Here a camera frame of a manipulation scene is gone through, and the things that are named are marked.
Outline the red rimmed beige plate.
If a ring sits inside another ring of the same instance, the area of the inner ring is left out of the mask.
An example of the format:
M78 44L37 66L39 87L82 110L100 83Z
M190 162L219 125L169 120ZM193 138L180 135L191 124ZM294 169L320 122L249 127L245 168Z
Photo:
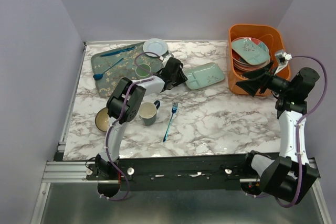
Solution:
M242 68L240 66L235 66L235 70L240 71L240 72L252 72L255 71L254 68Z

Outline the cream pink branch plate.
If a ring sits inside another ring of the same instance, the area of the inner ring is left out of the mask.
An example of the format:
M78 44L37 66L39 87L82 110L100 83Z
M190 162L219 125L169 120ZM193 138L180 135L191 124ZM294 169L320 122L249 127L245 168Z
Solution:
M250 72L250 71L254 71L254 70L258 70L261 69L263 67L265 67L266 65L260 65L260 66L241 66L241 65L236 65L234 64L234 67L241 70L241 71L245 71L245 72Z

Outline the grey mug white inside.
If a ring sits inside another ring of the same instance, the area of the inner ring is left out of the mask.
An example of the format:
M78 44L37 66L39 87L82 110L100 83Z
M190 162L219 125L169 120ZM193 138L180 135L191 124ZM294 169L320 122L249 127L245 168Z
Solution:
M159 100L156 100L154 103L144 102L141 104L138 113L145 126L155 123L160 105Z

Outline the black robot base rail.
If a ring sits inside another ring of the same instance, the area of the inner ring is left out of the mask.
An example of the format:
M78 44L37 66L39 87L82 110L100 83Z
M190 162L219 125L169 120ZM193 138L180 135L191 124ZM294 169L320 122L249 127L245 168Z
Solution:
M245 163L246 154L121 158L113 167L97 156L89 164L87 180L107 183L122 191L240 190L256 182L256 171Z

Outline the dark rimmed beige bowl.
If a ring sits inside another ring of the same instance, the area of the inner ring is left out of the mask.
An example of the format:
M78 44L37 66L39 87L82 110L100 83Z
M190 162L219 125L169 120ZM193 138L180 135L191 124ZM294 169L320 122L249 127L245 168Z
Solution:
M109 115L108 115L108 108L101 109L96 117L95 117L95 125L96 127L102 131L106 132L109 128Z

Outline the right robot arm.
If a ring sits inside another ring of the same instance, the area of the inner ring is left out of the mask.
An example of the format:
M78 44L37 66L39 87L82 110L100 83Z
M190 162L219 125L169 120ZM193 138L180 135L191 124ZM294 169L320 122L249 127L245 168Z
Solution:
M288 81L275 74L272 63L247 72L238 87L250 96L267 89L277 94L275 108L280 125L280 152L276 159L267 154L251 151L241 165L242 173L249 178L260 177L260 191L276 198L285 208L300 203L318 177L310 167L305 149L306 98L319 80L318 73L302 68Z

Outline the teal rectangular dish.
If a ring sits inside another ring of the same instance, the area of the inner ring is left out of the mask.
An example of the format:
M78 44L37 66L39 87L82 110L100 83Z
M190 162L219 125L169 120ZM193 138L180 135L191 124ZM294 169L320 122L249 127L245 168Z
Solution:
M225 79L218 64L210 62L191 69L183 70L187 77L186 86L191 90L197 90L221 82Z
M250 65L256 66L270 59L270 55L266 51L248 38L235 40L231 46L232 50Z

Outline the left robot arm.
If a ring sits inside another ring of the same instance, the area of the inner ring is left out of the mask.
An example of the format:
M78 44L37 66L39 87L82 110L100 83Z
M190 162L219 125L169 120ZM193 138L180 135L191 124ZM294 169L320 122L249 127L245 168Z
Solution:
M187 81L182 71L183 64L176 58L169 58L165 66L147 78L132 81L122 78L109 100L107 109L109 128L103 151L94 159L95 168L104 179L112 179L121 174L116 161L120 157L120 145L128 124L137 115L143 98L150 94L161 93Z

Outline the red plate teal flower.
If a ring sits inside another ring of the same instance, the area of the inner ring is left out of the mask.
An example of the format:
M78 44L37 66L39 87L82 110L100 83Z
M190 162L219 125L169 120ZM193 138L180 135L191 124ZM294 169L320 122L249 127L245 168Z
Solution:
M250 40L252 40L255 44L257 44L260 48L262 48L264 51L266 51L268 54L269 54L269 49L268 47L266 46L266 44L264 42L262 42L261 40L259 39L256 39L256 38L251 38L251 37L239 37L235 40L238 40L238 39L242 39L242 38L248 38ZM245 63L245 64L248 64L241 56L239 56L235 51L232 50L232 56L233 56L233 59L237 62L242 62L242 63Z

